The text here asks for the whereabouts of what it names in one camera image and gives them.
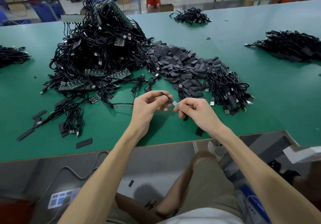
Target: fingernail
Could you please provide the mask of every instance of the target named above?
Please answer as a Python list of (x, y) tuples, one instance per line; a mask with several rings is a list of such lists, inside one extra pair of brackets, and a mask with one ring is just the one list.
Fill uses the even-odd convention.
[(167, 96), (162, 96), (162, 101), (168, 101)]

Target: power outlet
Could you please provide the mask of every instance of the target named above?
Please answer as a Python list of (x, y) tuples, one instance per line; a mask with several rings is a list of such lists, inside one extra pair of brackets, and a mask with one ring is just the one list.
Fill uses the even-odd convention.
[(80, 188), (70, 189), (66, 191), (62, 191), (59, 193), (52, 194), (49, 200), (48, 209), (56, 208), (62, 206), (64, 199), (66, 197), (70, 197), (70, 201), (66, 204), (70, 204), (76, 195), (79, 193)]

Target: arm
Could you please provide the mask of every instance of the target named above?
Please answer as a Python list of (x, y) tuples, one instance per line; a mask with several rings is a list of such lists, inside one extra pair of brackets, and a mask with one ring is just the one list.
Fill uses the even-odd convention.
[(179, 103), (179, 109), (179, 117), (183, 118), (184, 112), (223, 144), (274, 224), (321, 223), (321, 212), (226, 127), (205, 99), (186, 98)]
[(101, 224), (106, 221), (131, 151), (147, 133), (154, 112), (168, 110), (164, 106), (170, 105), (168, 98), (159, 97), (161, 92), (173, 98), (167, 91), (150, 91), (135, 99), (128, 128), (66, 209), (59, 224)]

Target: green table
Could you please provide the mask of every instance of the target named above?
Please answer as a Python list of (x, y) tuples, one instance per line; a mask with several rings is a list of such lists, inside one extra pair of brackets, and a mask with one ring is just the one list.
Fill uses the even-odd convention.
[[(313, 146), (319, 145), (321, 138), (321, 131), (316, 130), (321, 129), (318, 121), (321, 113), (317, 108), (321, 87), (321, 78), (318, 77), (320, 67), (317, 64), (280, 61), (243, 45), (263, 39), (265, 31), (271, 29), (298, 29), (318, 36), (319, 33), (314, 31), (318, 23), (311, 25), (307, 17), (315, 15), (313, 18), (317, 20), (319, 16), (316, 10), (320, 4), (320, 1), (311, 1), (211, 10), (206, 13), (213, 22), (197, 28), (174, 22), (168, 17), (168, 13), (132, 15), (130, 18), (138, 21), (148, 37), (155, 36), (157, 40), (163, 40), (167, 44), (186, 47), (200, 57), (220, 57), (242, 80), (250, 84), (249, 91), (255, 96), (255, 100), (253, 105), (248, 106), (247, 113), (225, 115), (221, 106), (213, 107), (220, 119), (237, 135), (287, 130), (300, 145)], [(297, 13), (300, 10), (309, 12), (309, 15), (299, 19)], [(129, 124), (129, 106), (118, 106), (113, 110), (100, 101), (93, 105), (83, 105), (85, 127), (81, 137), (68, 135), (61, 138), (58, 124), (65, 120), (61, 116), (37, 128), (22, 141), (16, 141), (20, 134), (31, 128), (33, 115), (43, 109), (51, 112), (54, 104), (63, 99), (54, 90), (40, 95), (42, 84), (48, 80), (46, 74), (52, 72), (48, 64), (57, 44), (62, 42), (63, 29), (62, 22), (0, 28), (1, 45), (26, 46), (26, 51), (32, 56), (32, 60), (25, 64), (11, 65), (0, 70), (0, 161), (112, 149)], [(131, 102), (132, 87), (132, 84), (122, 86), (112, 102)], [(176, 90), (167, 81), (157, 81), (153, 90), (157, 89), (168, 90), (178, 101)], [(210, 93), (205, 92), (205, 96), (210, 99)], [(191, 119), (182, 121), (171, 110), (156, 112), (148, 134), (138, 146), (209, 138), (206, 133), (202, 138), (195, 135), (196, 128)], [(91, 145), (75, 148), (77, 142), (88, 138), (93, 138)]]

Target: shorts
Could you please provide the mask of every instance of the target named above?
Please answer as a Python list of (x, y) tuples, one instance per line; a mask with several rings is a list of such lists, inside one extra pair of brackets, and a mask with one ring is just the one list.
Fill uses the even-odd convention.
[[(233, 184), (226, 178), (218, 162), (210, 157), (195, 165), (191, 181), (176, 216), (206, 207), (227, 211), (243, 220)], [(106, 222), (138, 224), (129, 214), (116, 206), (110, 209)]]

